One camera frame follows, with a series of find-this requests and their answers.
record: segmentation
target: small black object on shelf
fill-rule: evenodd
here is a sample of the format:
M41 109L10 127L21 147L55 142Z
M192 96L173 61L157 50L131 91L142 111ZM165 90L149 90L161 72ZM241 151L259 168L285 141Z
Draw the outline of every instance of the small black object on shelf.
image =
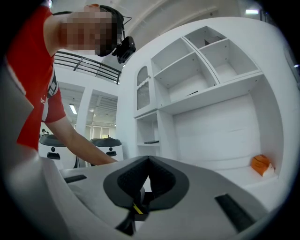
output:
M154 143L159 143L159 141L149 141L149 142L144 142L144 144L154 144Z

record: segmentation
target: black cable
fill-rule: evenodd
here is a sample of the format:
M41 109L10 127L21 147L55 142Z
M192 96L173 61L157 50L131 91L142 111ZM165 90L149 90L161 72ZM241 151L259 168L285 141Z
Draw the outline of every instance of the black cable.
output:
M128 22L132 19L132 17L125 17L125 18L130 18L126 23L128 23ZM124 39L125 39L125 28L124 28L124 25L125 25L126 23L124 23L123 26L122 26L122 31L123 31L123 37L124 37Z
M128 23L128 22L132 19L132 17L125 17L125 18L130 18L126 23Z

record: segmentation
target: window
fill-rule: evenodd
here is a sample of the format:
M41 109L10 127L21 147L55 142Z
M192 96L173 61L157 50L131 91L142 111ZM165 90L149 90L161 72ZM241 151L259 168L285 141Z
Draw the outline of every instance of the window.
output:
M92 127L92 138L108 138L109 128L108 127Z
M109 136L109 128L103 127L101 132L101 138L108 138Z

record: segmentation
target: railing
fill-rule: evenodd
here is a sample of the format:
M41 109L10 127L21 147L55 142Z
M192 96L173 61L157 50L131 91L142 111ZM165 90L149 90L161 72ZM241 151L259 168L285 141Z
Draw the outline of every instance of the railing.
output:
M100 76L109 82L120 84L121 71L89 58L73 53L57 51L54 57L54 63L64 68L72 69L73 71L86 73L95 77Z

